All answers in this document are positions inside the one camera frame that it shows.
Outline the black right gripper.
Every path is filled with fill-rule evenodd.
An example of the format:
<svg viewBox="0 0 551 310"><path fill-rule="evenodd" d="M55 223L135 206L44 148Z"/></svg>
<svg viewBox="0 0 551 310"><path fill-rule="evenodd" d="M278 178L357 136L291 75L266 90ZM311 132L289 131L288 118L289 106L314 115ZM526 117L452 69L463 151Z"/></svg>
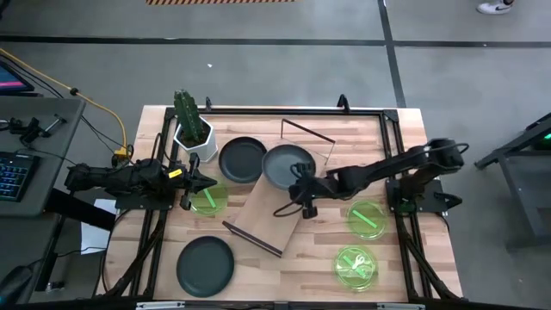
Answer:
<svg viewBox="0 0 551 310"><path fill-rule="evenodd" d="M314 199L334 196L333 180L316 177L313 170L314 164L294 164L296 181L288 188L290 201L301 206L303 219L311 219L318 215L318 209L313 205Z"/></svg>

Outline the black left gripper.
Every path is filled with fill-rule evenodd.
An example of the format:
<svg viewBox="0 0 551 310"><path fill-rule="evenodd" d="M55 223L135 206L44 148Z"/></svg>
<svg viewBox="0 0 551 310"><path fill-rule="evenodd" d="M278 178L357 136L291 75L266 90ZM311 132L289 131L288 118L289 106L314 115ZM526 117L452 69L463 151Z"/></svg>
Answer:
<svg viewBox="0 0 551 310"><path fill-rule="evenodd" d="M184 190L184 194L182 195L181 201L180 201L180 207L186 211L189 211L191 209L191 202L189 200L189 195L191 193L195 193L195 192L199 193L200 191L213 187L217 184L216 179L207 177L202 173L200 173L199 171L196 172L196 177L195 177L195 171L197 170L199 163L200 163L200 159L198 155L196 153L191 153L189 155L189 165L187 167L184 167L182 165L180 168L177 168L177 169L181 169L183 173L177 177L171 178L171 182L175 188ZM198 185L195 190L196 178L202 184Z"/></svg>

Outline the green transparent round plate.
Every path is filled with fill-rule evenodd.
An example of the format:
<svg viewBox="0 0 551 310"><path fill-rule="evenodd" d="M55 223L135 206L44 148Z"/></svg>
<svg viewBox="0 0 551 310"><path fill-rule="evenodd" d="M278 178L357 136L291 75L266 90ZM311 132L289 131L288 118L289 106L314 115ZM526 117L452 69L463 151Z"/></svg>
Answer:
<svg viewBox="0 0 551 310"><path fill-rule="evenodd" d="M199 191L190 197L191 208L194 214L211 216L227 207L228 191L223 183L217 183L207 189Z"/></svg>
<svg viewBox="0 0 551 310"><path fill-rule="evenodd" d="M364 240L378 239L388 227L387 214L374 201L353 202L346 217L350 231Z"/></svg>
<svg viewBox="0 0 551 310"><path fill-rule="evenodd" d="M374 254L362 245L347 245L339 249L332 268L338 281L356 292L369 289L378 276Z"/></svg>

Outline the dark grey round plate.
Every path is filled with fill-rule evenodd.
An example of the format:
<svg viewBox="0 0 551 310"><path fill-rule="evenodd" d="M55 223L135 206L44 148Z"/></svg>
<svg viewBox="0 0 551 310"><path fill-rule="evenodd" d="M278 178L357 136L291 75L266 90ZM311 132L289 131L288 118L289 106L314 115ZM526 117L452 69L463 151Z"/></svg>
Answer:
<svg viewBox="0 0 551 310"><path fill-rule="evenodd" d="M296 164L308 165L311 176L316 173L316 162L307 150L291 144L279 145L263 156L263 175L276 188L288 190L300 177L294 168Z"/></svg>
<svg viewBox="0 0 551 310"><path fill-rule="evenodd" d="M176 279L194 297L206 298L221 292L232 279L235 259L223 239L203 236L184 246L176 262Z"/></svg>
<svg viewBox="0 0 551 310"><path fill-rule="evenodd" d="M266 153L266 147L258 139L237 137L220 151L220 171L235 183L253 183L262 175L262 160Z"/></svg>

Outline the white hexagonal plant pot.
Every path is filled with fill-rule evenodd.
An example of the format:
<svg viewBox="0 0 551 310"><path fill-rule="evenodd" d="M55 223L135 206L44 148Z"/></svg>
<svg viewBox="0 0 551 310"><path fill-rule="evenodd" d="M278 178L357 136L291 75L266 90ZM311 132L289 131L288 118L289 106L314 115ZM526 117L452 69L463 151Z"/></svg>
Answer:
<svg viewBox="0 0 551 310"><path fill-rule="evenodd" d="M216 143L214 127L200 117L201 123L207 127L207 138L204 143L198 146L187 147L183 143L183 126L179 124L176 128L176 132L173 137L173 141L176 142L186 153L196 153L200 161L207 163L211 161L217 154L219 148Z"/></svg>

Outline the green cactus plant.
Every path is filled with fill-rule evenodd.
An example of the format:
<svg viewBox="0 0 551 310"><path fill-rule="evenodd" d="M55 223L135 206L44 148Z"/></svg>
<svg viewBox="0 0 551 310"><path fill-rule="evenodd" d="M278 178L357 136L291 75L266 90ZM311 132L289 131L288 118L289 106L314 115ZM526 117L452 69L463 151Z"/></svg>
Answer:
<svg viewBox="0 0 551 310"><path fill-rule="evenodd" d="M187 147L204 143L207 138L207 129L200 117L195 99L186 90L177 90L174 94L174 107L182 129L180 133L182 143Z"/></svg>

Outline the white paper sheet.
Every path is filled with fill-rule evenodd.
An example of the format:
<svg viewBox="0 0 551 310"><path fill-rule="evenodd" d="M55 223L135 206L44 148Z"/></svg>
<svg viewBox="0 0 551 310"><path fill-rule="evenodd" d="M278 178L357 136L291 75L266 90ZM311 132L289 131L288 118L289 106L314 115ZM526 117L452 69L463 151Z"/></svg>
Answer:
<svg viewBox="0 0 551 310"><path fill-rule="evenodd" d="M96 199L94 206L107 211L111 214L117 214L115 200ZM81 224L81 254L92 254L99 251L105 251L108 244L109 230L92 226L90 224Z"/></svg>

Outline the grey desk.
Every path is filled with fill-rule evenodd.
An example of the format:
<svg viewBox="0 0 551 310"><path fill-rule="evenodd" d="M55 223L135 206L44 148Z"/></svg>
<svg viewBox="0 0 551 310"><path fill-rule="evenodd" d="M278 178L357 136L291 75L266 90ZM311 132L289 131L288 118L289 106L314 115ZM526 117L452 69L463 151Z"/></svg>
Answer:
<svg viewBox="0 0 551 310"><path fill-rule="evenodd" d="M0 152L15 152L40 157L33 179L19 202L0 201L0 217L33 217L42 214L66 153L76 132L84 103L73 99L0 96ZM46 128L55 121L54 115L67 120L53 129L49 138L37 138L24 146L19 135L11 134L7 122L11 118L26 126L34 117L40 127Z"/></svg>

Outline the backlit black keyboard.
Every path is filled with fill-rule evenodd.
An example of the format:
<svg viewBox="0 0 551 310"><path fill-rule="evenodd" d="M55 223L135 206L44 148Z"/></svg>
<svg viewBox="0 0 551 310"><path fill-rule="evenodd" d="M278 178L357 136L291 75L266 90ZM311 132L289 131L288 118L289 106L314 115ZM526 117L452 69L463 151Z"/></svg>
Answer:
<svg viewBox="0 0 551 310"><path fill-rule="evenodd" d="M19 202L39 162L38 156L0 152L0 201Z"/></svg>

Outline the black rounded object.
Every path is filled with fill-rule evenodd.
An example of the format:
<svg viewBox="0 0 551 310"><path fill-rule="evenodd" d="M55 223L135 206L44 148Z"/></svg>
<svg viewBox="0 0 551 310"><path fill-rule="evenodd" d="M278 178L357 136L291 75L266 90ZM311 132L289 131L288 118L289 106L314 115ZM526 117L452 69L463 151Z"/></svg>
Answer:
<svg viewBox="0 0 551 310"><path fill-rule="evenodd" d="M16 304L33 276L29 266L16 266L0 281L0 307Z"/></svg>

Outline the computer monitor with pink screen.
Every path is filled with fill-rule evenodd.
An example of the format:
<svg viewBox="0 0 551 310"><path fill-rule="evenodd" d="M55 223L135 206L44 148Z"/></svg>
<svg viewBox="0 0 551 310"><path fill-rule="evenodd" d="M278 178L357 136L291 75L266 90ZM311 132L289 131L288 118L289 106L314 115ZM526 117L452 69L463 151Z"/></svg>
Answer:
<svg viewBox="0 0 551 310"><path fill-rule="evenodd" d="M34 86L15 72L8 64L0 61L0 94L34 91Z"/></svg>

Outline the black metal stand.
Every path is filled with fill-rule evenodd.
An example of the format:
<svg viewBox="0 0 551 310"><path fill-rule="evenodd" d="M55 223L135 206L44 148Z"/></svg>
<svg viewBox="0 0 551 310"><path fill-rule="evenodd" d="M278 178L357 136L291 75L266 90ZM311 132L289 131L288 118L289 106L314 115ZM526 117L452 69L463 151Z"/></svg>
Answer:
<svg viewBox="0 0 551 310"><path fill-rule="evenodd" d="M509 251L551 245L551 112L528 125L522 134L498 147L474 166L482 171L498 164L515 203L523 210L528 236L506 244Z"/></svg>

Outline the person's shoe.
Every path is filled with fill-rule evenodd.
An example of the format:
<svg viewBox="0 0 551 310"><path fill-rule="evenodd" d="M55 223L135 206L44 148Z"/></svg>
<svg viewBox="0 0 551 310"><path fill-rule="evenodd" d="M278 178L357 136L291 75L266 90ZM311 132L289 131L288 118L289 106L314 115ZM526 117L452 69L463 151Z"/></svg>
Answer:
<svg viewBox="0 0 551 310"><path fill-rule="evenodd" d="M485 15L503 15L511 10L514 2L515 0L492 0L479 4L476 10Z"/></svg>

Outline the wooden shelf with black frame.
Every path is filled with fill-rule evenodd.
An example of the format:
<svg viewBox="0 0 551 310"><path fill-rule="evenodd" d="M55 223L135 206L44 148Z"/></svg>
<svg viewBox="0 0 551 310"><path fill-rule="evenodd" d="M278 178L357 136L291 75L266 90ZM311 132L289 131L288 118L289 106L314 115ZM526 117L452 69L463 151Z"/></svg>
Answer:
<svg viewBox="0 0 551 310"><path fill-rule="evenodd" d="M316 162L315 174L320 175L325 170L336 141L296 122L283 119L280 136L269 146L268 151L286 144L307 150ZM263 175L262 169L262 175L237 218L232 222L225 221L223 226L240 238L281 257L301 217L297 206L287 208L277 217L274 216L276 210L289 202L288 191L273 186Z"/></svg>

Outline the black aluminium rig frame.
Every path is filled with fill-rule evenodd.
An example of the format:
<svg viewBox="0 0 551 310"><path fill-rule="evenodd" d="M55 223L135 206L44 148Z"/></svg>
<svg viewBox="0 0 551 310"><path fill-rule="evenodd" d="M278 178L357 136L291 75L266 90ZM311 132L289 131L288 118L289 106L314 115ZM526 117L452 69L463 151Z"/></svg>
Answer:
<svg viewBox="0 0 551 310"><path fill-rule="evenodd" d="M214 126L219 146L239 136L251 136L267 147L296 142L333 169L370 164L384 156L381 129L389 132L389 145L411 148L426 142L422 115L417 108L215 108L206 116ZM229 284L215 296L226 307L260 307L293 302L328 307L334 303L404 302L406 283L394 223L383 235L367 243L375 255L378 272L370 288L355 292L336 277L332 263L340 248L359 245L347 225L346 201L319 200L319 213L311 220L298 219L280 256L240 238L227 229L245 208L252 191L249 184L227 182L227 206L218 214L200 216L179 206L167 214L158 270L144 266L139 289L151 288L157 301L191 302L176 279L176 261L182 249L202 236L215 236L231 247L236 267Z"/></svg>

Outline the silver bracket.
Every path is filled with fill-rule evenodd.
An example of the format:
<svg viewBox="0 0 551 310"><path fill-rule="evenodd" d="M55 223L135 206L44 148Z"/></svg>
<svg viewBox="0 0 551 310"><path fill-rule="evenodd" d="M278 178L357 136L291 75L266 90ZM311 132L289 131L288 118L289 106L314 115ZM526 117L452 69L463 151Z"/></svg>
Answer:
<svg viewBox="0 0 551 310"><path fill-rule="evenodd" d="M135 310L183 310L184 301L148 301L136 304Z"/></svg>
<svg viewBox="0 0 551 310"><path fill-rule="evenodd" d="M425 305L411 304L411 303L378 303L377 310L426 310Z"/></svg>

